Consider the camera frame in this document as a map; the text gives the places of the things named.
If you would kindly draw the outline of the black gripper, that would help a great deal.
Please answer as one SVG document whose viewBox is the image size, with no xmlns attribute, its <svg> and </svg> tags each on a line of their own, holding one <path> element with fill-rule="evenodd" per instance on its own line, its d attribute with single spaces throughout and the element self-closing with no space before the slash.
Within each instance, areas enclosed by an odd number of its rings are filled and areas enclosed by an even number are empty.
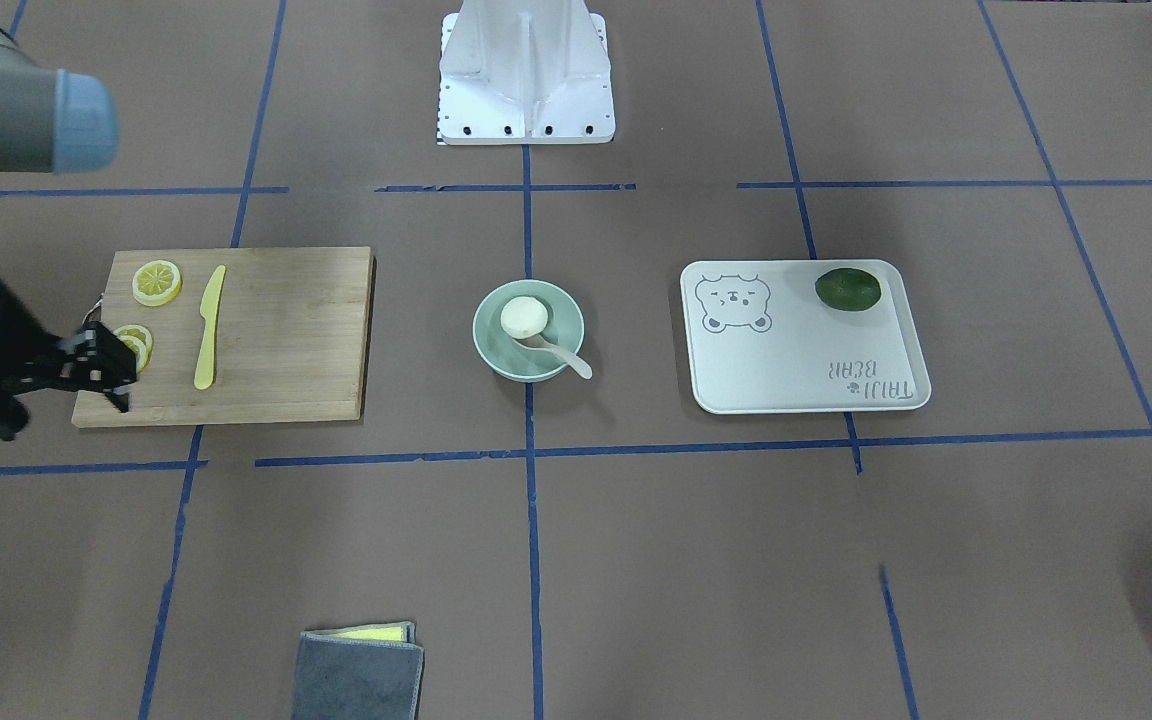
<svg viewBox="0 0 1152 720">
<path fill-rule="evenodd" d="M 36 389 L 35 378 L 59 363 L 60 389 L 99 393 L 119 414 L 128 414 L 137 357 L 132 347 L 103 323 L 84 323 L 73 336 L 61 340 L 44 329 L 0 281 L 0 441 L 13 441 L 26 429 L 29 414 L 17 396 Z"/>
</svg>

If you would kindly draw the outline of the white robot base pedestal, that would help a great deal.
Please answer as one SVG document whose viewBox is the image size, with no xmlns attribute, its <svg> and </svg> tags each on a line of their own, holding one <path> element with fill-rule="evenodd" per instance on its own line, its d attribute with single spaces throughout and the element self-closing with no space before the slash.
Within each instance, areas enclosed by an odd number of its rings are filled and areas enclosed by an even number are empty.
<svg viewBox="0 0 1152 720">
<path fill-rule="evenodd" d="M 463 1 L 440 28 L 435 141 L 609 143 L 608 28 L 585 1 Z"/>
</svg>

